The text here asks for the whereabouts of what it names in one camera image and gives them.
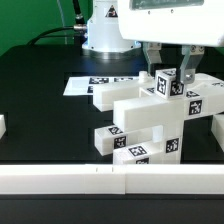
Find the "white cube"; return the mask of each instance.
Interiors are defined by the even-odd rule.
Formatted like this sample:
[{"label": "white cube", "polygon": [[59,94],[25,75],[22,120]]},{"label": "white cube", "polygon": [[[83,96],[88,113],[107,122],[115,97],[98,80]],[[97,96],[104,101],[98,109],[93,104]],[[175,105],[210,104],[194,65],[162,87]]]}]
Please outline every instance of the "white cube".
[{"label": "white cube", "polygon": [[185,85],[176,80],[176,69],[156,71],[155,93],[164,99],[182,98]]}]

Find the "black table surface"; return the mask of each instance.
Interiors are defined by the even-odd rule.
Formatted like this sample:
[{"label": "black table surface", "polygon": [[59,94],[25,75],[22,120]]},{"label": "black table surface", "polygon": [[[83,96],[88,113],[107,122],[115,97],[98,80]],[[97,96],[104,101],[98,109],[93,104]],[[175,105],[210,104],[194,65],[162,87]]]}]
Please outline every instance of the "black table surface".
[{"label": "black table surface", "polygon": [[[182,60],[176,47],[165,47],[161,53],[167,65]],[[209,48],[198,72],[223,79],[223,62],[224,56]],[[112,156],[102,157],[94,147],[94,129],[112,125],[112,112],[99,112],[92,96],[63,96],[65,86],[69,77],[137,75],[146,69],[143,55],[101,60],[82,56],[77,46],[11,48],[0,57],[0,114],[7,127],[0,140],[0,164],[111,164]],[[182,164],[224,163],[211,123],[212,117],[185,122]],[[224,197],[219,195],[2,195],[0,199],[0,223],[224,220]]]}]

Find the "green background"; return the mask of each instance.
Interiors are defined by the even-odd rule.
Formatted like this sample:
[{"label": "green background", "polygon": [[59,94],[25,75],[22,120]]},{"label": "green background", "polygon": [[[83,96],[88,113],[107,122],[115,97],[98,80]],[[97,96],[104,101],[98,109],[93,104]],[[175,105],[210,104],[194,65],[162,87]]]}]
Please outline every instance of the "green background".
[{"label": "green background", "polygon": [[[72,0],[60,2],[65,24],[74,25]],[[79,3],[87,21],[92,14],[92,0],[79,0]],[[0,8],[0,55],[13,46],[26,44],[44,31],[62,27],[57,0],[0,0]],[[50,38],[40,43],[64,43],[64,39]],[[224,54],[224,48],[218,50]]]}]

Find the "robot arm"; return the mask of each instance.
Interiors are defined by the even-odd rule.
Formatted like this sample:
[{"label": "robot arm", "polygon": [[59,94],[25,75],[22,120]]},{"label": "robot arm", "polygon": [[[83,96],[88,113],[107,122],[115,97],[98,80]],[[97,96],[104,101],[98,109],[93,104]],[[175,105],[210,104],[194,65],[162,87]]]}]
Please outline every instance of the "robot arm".
[{"label": "robot arm", "polygon": [[222,0],[118,0],[118,7],[123,38],[150,42],[144,44],[149,72],[152,64],[161,63],[155,43],[183,45],[177,79],[184,84],[194,82],[204,46],[224,46]]}]

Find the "printed marker sheet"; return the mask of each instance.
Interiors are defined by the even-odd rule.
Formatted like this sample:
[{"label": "printed marker sheet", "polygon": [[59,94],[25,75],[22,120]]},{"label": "printed marker sheet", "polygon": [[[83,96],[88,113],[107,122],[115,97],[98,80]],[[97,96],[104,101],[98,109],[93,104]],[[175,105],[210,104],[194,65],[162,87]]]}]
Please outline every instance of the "printed marker sheet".
[{"label": "printed marker sheet", "polygon": [[93,95],[93,86],[98,84],[110,82],[122,82],[138,79],[137,76],[123,76],[123,77],[70,77],[66,85],[64,96],[80,96]]}]

